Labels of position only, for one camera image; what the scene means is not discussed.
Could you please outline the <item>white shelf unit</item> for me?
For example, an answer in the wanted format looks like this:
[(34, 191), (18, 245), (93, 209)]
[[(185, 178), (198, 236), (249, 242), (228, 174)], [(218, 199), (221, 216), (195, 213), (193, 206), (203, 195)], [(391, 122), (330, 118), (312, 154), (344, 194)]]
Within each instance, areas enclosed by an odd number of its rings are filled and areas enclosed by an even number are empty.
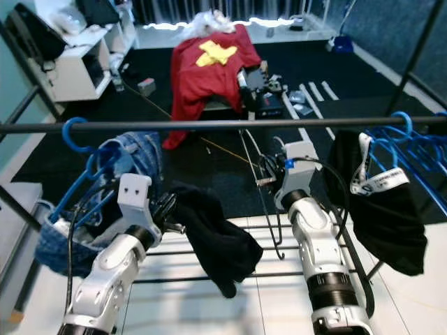
[(79, 0), (35, 0), (39, 18), (61, 34), (65, 48), (45, 64), (44, 87), (56, 103), (96, 100), (109, 87), (122, 91), (122, 64), (136, 41), (130, 0), (100, 0), (117, 19), (89, 24)]

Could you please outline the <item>black flat box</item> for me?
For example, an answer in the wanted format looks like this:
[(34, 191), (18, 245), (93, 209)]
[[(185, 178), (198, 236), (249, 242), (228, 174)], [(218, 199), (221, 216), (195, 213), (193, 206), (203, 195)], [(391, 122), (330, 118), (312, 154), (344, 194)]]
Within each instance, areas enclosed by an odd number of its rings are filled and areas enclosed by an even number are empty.
[(286, 107), (281, 101), (281, 96), (271, 92), (265, 92), (258, 95), (256, 99), (256, 117), (272, 118), (282, 115)]

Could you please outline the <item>blue denim shorts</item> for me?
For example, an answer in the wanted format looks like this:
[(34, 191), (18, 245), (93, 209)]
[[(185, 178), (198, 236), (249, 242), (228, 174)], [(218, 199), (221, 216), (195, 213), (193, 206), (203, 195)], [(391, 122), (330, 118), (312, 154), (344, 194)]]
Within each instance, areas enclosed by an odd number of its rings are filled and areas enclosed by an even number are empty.
[(117, 203), (118, 181), (127, 173), (151, 179), (150, 197), (163, 181), (159, 134), (124, 132), (100, 144), (57, 207), (41, 219), (36, 261), (61, 275), (86, 277), (96, 256), (130, 223)]

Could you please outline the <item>long white floor bar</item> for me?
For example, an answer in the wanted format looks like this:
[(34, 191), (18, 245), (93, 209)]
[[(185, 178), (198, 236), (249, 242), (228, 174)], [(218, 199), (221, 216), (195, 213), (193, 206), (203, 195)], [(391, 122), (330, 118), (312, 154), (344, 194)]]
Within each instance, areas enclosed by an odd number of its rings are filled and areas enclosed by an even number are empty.
[[(291, 99), (288, 98), (288, 92), (280, 93), (280, 99), (286, 108), (285, 115), (291, 120), (309, 121), (323, 120), (322, 114), (313, 103), (299, 103), (299, 109), (295, 108)], [(313, 142), (314, 144), (332, 143), (335, 139), (331, 128), (297, 128), (300, 140)]]

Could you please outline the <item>black backpack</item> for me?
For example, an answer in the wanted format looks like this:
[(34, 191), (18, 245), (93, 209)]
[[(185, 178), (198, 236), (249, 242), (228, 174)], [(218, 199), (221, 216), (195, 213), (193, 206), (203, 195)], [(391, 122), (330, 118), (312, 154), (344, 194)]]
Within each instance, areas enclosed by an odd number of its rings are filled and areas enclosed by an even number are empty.
[(67, 47), (54, 29), (22, 3), (15, 4), (4, 23), (26, 56), (38, 64), (57, 60)]

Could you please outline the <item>black metal clothes rack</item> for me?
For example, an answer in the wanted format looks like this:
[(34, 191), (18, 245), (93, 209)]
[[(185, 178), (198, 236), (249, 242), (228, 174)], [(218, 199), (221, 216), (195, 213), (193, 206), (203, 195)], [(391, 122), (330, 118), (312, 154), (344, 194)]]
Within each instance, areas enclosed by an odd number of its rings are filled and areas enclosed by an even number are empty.
[[(433, 12), (440, 14), (445, 0), (434, 0)], [(412, 116), (412, 121), (419, 124), (447, 124), (447, 116)], [(310, 128), (350, 128), (360, 126), (393, 126), (403, 124), (404, 121), (396, 116), (315, 119), (315, 120), (261, 120), (261, 121), (78, 121), (65, 126), (63, 122), (35, 122), (34, 124), (1, 124), (2, 135), (19, 133), (51, 133), (90, 132), (90, 131), (245, 131), (266, 130), (266, 128), (287, 128), (288, 130), (309, 130)], [(137, 280), (136, 284), (160, 284), (168, 282), (210, 281), (207, 276), (184, 278), (146, 278)]]

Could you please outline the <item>black floor mat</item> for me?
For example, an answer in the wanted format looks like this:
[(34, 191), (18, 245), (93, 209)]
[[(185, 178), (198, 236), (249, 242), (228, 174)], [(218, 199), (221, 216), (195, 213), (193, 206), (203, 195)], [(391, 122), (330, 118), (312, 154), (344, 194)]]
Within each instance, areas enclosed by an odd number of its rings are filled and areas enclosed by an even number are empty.
[[(317, 108), (326, 119), (383, 116), (395, 90), (390, 80), (358, 55), (328, 53), (323, 41), (258, 44), (256, 51), (290, 89), (315, 83), (323, 96)], [(123, 122), (167, 120), (172, 103), (172, 55), (170, 48), (138, 49), (126, 57), (128, 83), (147, 77), (157, 81), (156, 92), (148, 98), (108, 89), (98, 100), (70, 103), (65, 117)], [(329, 83), (339, 100), (329, 98), (322, 81)], [(181, 181), (212, 189), (229, 218), (262, 215), (244, 157), (237, 131), (192, 134), (181, 147), (163, 151), (163, 175), (165, 182)], [(71, 151), (59, 134), (47, 134), (14, 175), (14, 181), (41, 183), (43, 197), (56, 202), (83, 171), (85, 162), (85, 156)]]

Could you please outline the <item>black shirt with white label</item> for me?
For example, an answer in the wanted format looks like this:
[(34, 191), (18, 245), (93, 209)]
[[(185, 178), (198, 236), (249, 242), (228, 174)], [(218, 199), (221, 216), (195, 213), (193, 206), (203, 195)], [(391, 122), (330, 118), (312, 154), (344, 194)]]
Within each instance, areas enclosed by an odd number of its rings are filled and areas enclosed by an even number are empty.
[(358, 241), (371, 255), (406, 276), (418, 276), (424, 272), (427, 236), (409, 177), (396, 165), (368, 174), (376, 166), (371, 149), (367, 134), (335, 132), (327, 163), (337, 174), (323, 176), (329, 201), (347, 208)]

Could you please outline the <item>blue floor mop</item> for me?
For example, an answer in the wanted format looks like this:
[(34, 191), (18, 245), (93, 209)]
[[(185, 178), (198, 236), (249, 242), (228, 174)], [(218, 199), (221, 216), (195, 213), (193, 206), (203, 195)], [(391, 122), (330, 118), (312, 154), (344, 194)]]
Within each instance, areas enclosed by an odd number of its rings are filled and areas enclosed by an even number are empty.
[(348, 54), (353, 53), (353, 42), (349, 36), (344, 33), (344, 27), (353, 10), (357, 0), (350, 0), (344, 7), (344, 15), (339, 23), (337, 33), (329, 38), (325, 44), (325, 50), (329, 53)]

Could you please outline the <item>black mechanical device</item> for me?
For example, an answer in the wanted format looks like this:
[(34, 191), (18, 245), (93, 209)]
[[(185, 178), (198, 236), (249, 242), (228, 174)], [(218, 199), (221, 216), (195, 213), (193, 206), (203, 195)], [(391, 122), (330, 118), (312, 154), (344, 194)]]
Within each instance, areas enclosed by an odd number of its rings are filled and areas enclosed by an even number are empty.
[(242, 68), (237, 74), (240, 98), (242, 98), (243, 108), (247, 112), (255, 112), (258, 109), (258, 92), (262, 83), (264, 80), (259, 66)]

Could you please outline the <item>white plastic bag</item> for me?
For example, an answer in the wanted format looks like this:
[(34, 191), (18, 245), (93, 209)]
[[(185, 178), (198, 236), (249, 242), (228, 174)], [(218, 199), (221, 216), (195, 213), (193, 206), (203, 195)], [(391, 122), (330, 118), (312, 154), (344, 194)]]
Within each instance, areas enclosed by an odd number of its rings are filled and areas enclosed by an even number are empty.
[(235, 23), (226, 17), (220, 10), (204, 10), (197, 13), (192, 21), (179, 32), (178, 38), (204, 38), (214, 33), (232, 34), (235, 32)]

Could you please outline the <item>red cloth with yellow star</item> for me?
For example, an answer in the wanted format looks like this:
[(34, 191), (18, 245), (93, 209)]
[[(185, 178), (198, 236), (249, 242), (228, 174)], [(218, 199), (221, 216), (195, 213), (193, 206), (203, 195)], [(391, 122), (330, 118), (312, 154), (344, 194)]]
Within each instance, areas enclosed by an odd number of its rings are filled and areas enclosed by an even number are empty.
[(232, 33), (183, 40), (173, 48), (170, 61), (173, 121), (197, 121), (214, 96), (226, 99), (236, 114), (243, 114), (237, 74), (261, 63), (243, 24), (236, 24)]

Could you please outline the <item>black printed t-shirt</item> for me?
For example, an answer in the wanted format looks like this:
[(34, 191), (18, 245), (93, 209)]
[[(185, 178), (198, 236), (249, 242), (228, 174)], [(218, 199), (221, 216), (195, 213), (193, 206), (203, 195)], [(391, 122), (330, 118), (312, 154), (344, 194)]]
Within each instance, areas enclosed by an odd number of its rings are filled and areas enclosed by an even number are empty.
[(246, 230), (226, 219), (220, 199), (207, 189), (175, 181), (170, 194), (177, 204), (170, 217), (185, 227), (199, 264), (226, 299), (237, 294), (237, 282), (255, 272), (262, 246)]

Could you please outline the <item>small grey box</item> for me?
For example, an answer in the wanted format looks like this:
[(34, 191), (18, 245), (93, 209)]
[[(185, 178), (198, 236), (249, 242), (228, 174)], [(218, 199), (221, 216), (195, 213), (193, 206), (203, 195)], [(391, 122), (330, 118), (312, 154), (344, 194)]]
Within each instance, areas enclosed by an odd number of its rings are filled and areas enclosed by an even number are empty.
[(153, 77), (141, 80), (137, 83), (138, 93), (141, 96), (151, 96), (157, 90), (157, 81)]

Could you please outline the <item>blue plastic hanger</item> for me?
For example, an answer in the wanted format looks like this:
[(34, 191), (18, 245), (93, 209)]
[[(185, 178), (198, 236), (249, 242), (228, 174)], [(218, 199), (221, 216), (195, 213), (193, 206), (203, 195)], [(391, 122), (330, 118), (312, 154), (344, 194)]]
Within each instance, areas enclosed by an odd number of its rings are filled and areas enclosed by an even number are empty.
[(447, 124), (434, 124), (418, 130), (411, 115), (398, 111), (398, 126), (368, 128), (362, 133), (370, 137), (368, 158), (373, 170), (386, 172), (402, 168), (406, 174), (436, 172), (447, 176)]
[(376, 130), (396, 166), (415, 179), (438, 210), (447, 216), (447, 136), (422, 134), (415, 130), (411, 116), (394, 112), (405, 122), (405, 128), (386, 126)]
[[(65, 121), (86, 121), (83, 117)], [(61, 132), (66, 146), (79, 154), (87, 155), (85, 169), (65, 191), (50, 220), (64, 218), (75, 227), (98, 227), (103, 218), (114, 220), (112, 214), (104, 214), (117, 191), (116, 182), (124, 173), (141, 174), (152, 179), (152, 187), (163, 181), (161, 172), (161, 148), (159, 134), (154, 131), (128, 131), (110, 137), (96, 147), (79, 146), (70, 134)]]

